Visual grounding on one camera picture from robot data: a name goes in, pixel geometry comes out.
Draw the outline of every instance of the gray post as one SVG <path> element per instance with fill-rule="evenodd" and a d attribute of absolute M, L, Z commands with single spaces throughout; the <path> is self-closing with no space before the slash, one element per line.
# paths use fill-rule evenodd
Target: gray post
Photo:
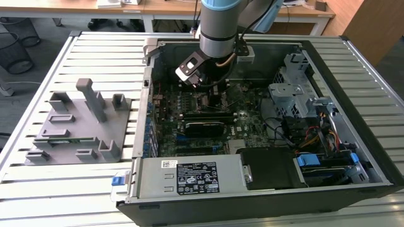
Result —
<path fill-rule="evenodd" d="M 95 113 L 96 119 L 99 120 L 99 122 L 105 122 L 107 115 L 104 113 L 100 101 L 96 98 L 95 91 L 92 89 L 92 84 L 93 84 L 93 81 L 91 79 L 80 78 L 76 83 L 76 88 L 84 94 L 87 104 Z"/>

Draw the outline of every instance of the blue latch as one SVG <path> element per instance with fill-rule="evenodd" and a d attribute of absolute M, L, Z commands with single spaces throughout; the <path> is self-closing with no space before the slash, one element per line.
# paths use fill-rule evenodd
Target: blue latch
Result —
<path fill-rule="evenodd" d="M 359 162 L 359 157 L 357 157 L 356 153 L 351 153 L 351 158 L 352 158 L 353 163 Z"/>
<path fill-rule="evenodd" d="M 124 176 L 115 176 L 112 178 L 112 186 L 120 186 L 120 185 L 125 185 L 125 177 Z"/>
<path fill-rule="evenodd" d="M 320 160 L 317 155 L 307 154 L 297 157 L 299 166 L 319 166 Z"/>

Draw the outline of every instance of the sticker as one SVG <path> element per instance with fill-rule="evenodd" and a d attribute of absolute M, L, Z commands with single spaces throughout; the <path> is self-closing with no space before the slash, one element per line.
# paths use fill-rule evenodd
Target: sticker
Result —
<path fill-rule="evenodd" d="M 216 162 L 177 164 L 179 195 L 216 192 L 220 192 Z"/>
<path fill-rule="evenodd" d="M 167 160 L 161 161 L 161 168 L 176 168 L 177 167 L 177 160 Z"/>
<path fill-rule="evenodd" d="M 124 10 L 124 13 L 140 13 L 139 10 Z"/>

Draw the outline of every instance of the floor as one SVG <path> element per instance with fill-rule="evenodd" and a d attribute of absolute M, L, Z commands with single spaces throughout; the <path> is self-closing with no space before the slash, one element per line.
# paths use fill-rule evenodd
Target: floor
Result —
<path fill-rule="evenodd" d="M 39 36 L 41 37 L 40 45 L 28 48 L 28 53 L 35 63 L 35 68 L 32 68 L 27 73 L 21 75 L 11 75 L 4 69 L 0 68 L 0 76 L 5 82 L 16 81 L 35 81 L 41 82 L 48 69 L 53 63 L 53 60 L 59 54 L 63 44 L 68 38 L 72 30 L 89 31 L 87 28 L 87 23 L 89 20 L 85 19 L 63 19 L 63 26 L 56 27 L 52 19 L 49 18 L 33 18 L 32 22 L 36 27 Z M 123 32 L 133 31 L 129 26 L 128 20 L 121 20 L 127 29 L 121 29 L 116 26 L 115 20 L 109 20 L 104 23 L 99 31 L 105 32 Z M 160 31 L 168 32 L 176 30 L 175 24 L 164 24 Z M 392 88 L 396 90 L 400 97 L 404 98 L 404 86 L 401 86 L 401 81 L 404 77 L 404 39 L 401 39 L 396 46 L 392 48 L 391 52 L 384 57 L 379 66 L 377 71 L 391 84 Z M 36 84 L 11 84 L 15 90 L 15 95 L 12 97 L 0 96 L 0 132 L 12 133 L 13 128 L 21 118 L 24 110 L 31 102 L 35 95 L 37 86 Z M 4 147 L 7 138 L 0 136 L 0 148 Z"/>

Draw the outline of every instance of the motherboard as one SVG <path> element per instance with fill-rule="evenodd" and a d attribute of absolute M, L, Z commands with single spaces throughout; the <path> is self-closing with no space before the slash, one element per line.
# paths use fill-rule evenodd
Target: motherboard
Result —
<path fill-rule="evenodd" d="M 263 88 L 228 82 L 224 92 L 156 85 L 159 156 L 235 154 L 272 144 L 260 113 Z"/>

